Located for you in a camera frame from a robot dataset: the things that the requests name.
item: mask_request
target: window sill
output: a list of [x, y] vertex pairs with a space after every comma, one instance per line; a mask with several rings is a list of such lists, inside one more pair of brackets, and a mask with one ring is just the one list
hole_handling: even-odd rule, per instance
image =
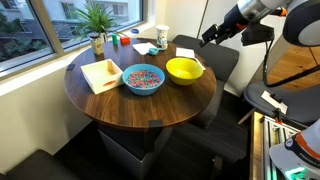
[[[149, 28], [154, 26], [154, 23], [144, 23], [138, 27], [135, 27], [140, 32], [143, 32]], [[133, 34], [130, 31], [124, 32], [127, 36], [132, 37]], [[65, 68], [68, 66], [80, 53], [84, 50], [90, 48], [90, 45], [85, 46], [77, 51], [74, 51], [66, 56], [59, 57], [50, 62], [44, 63], [40, 66], [31, 68], [22, 73], [19, 73], [15, 76], [7, 78], [5, 80], [0, 81], [0, 96], [3, 96], [11, 91], [14, 91], [20, 87], [23, 87], [37, 79], [40, 79], [44, 76], [47, 76], [55, 71]]]

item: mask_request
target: yellow bowl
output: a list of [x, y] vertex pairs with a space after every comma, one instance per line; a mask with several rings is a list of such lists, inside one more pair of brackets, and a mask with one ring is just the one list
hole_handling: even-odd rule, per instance
[[170, 79], [179, 85], [190, 85], [202, 76], [201, 66], [194, 60], [188, 58], [170, 59], [166, 68]]

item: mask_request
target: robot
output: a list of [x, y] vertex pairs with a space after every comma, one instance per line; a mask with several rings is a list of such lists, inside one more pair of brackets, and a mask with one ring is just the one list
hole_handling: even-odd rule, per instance
[[[267, 15], [286, 16], [283, 37], [293, 45], [320, 45], [320, 0], [239, 0], [221, 25], [202, 34], [200, 46], [216, 44], [242, 32], [244, 46], [273, 41], [273, 28], [260, 24]], [[272, 162], [288, 180], [320, 180], [320, 119], [269, 149]]]

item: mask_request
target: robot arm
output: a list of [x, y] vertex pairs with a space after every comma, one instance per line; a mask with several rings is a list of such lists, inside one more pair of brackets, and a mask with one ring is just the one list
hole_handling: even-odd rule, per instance
[[214, 24], [202, 34], [200, 46], [212, 40], [220, 44], [243, 30], [244, 46], [272, 40], [273, 28], [261, 25], [260, 20], [279, 7], [288, 9], [283, 36], [289, 43], [299, 46], [320, 45], [319, 0], [239, 0], [225, 15], [220, 26]]

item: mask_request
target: white cup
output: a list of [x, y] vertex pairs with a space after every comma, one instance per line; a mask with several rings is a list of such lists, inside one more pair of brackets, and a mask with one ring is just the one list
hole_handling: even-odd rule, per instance
[[169, 27], [166, 25], [157, 25], [157, 44], [161, 44], [162, 39], [167, 39]]

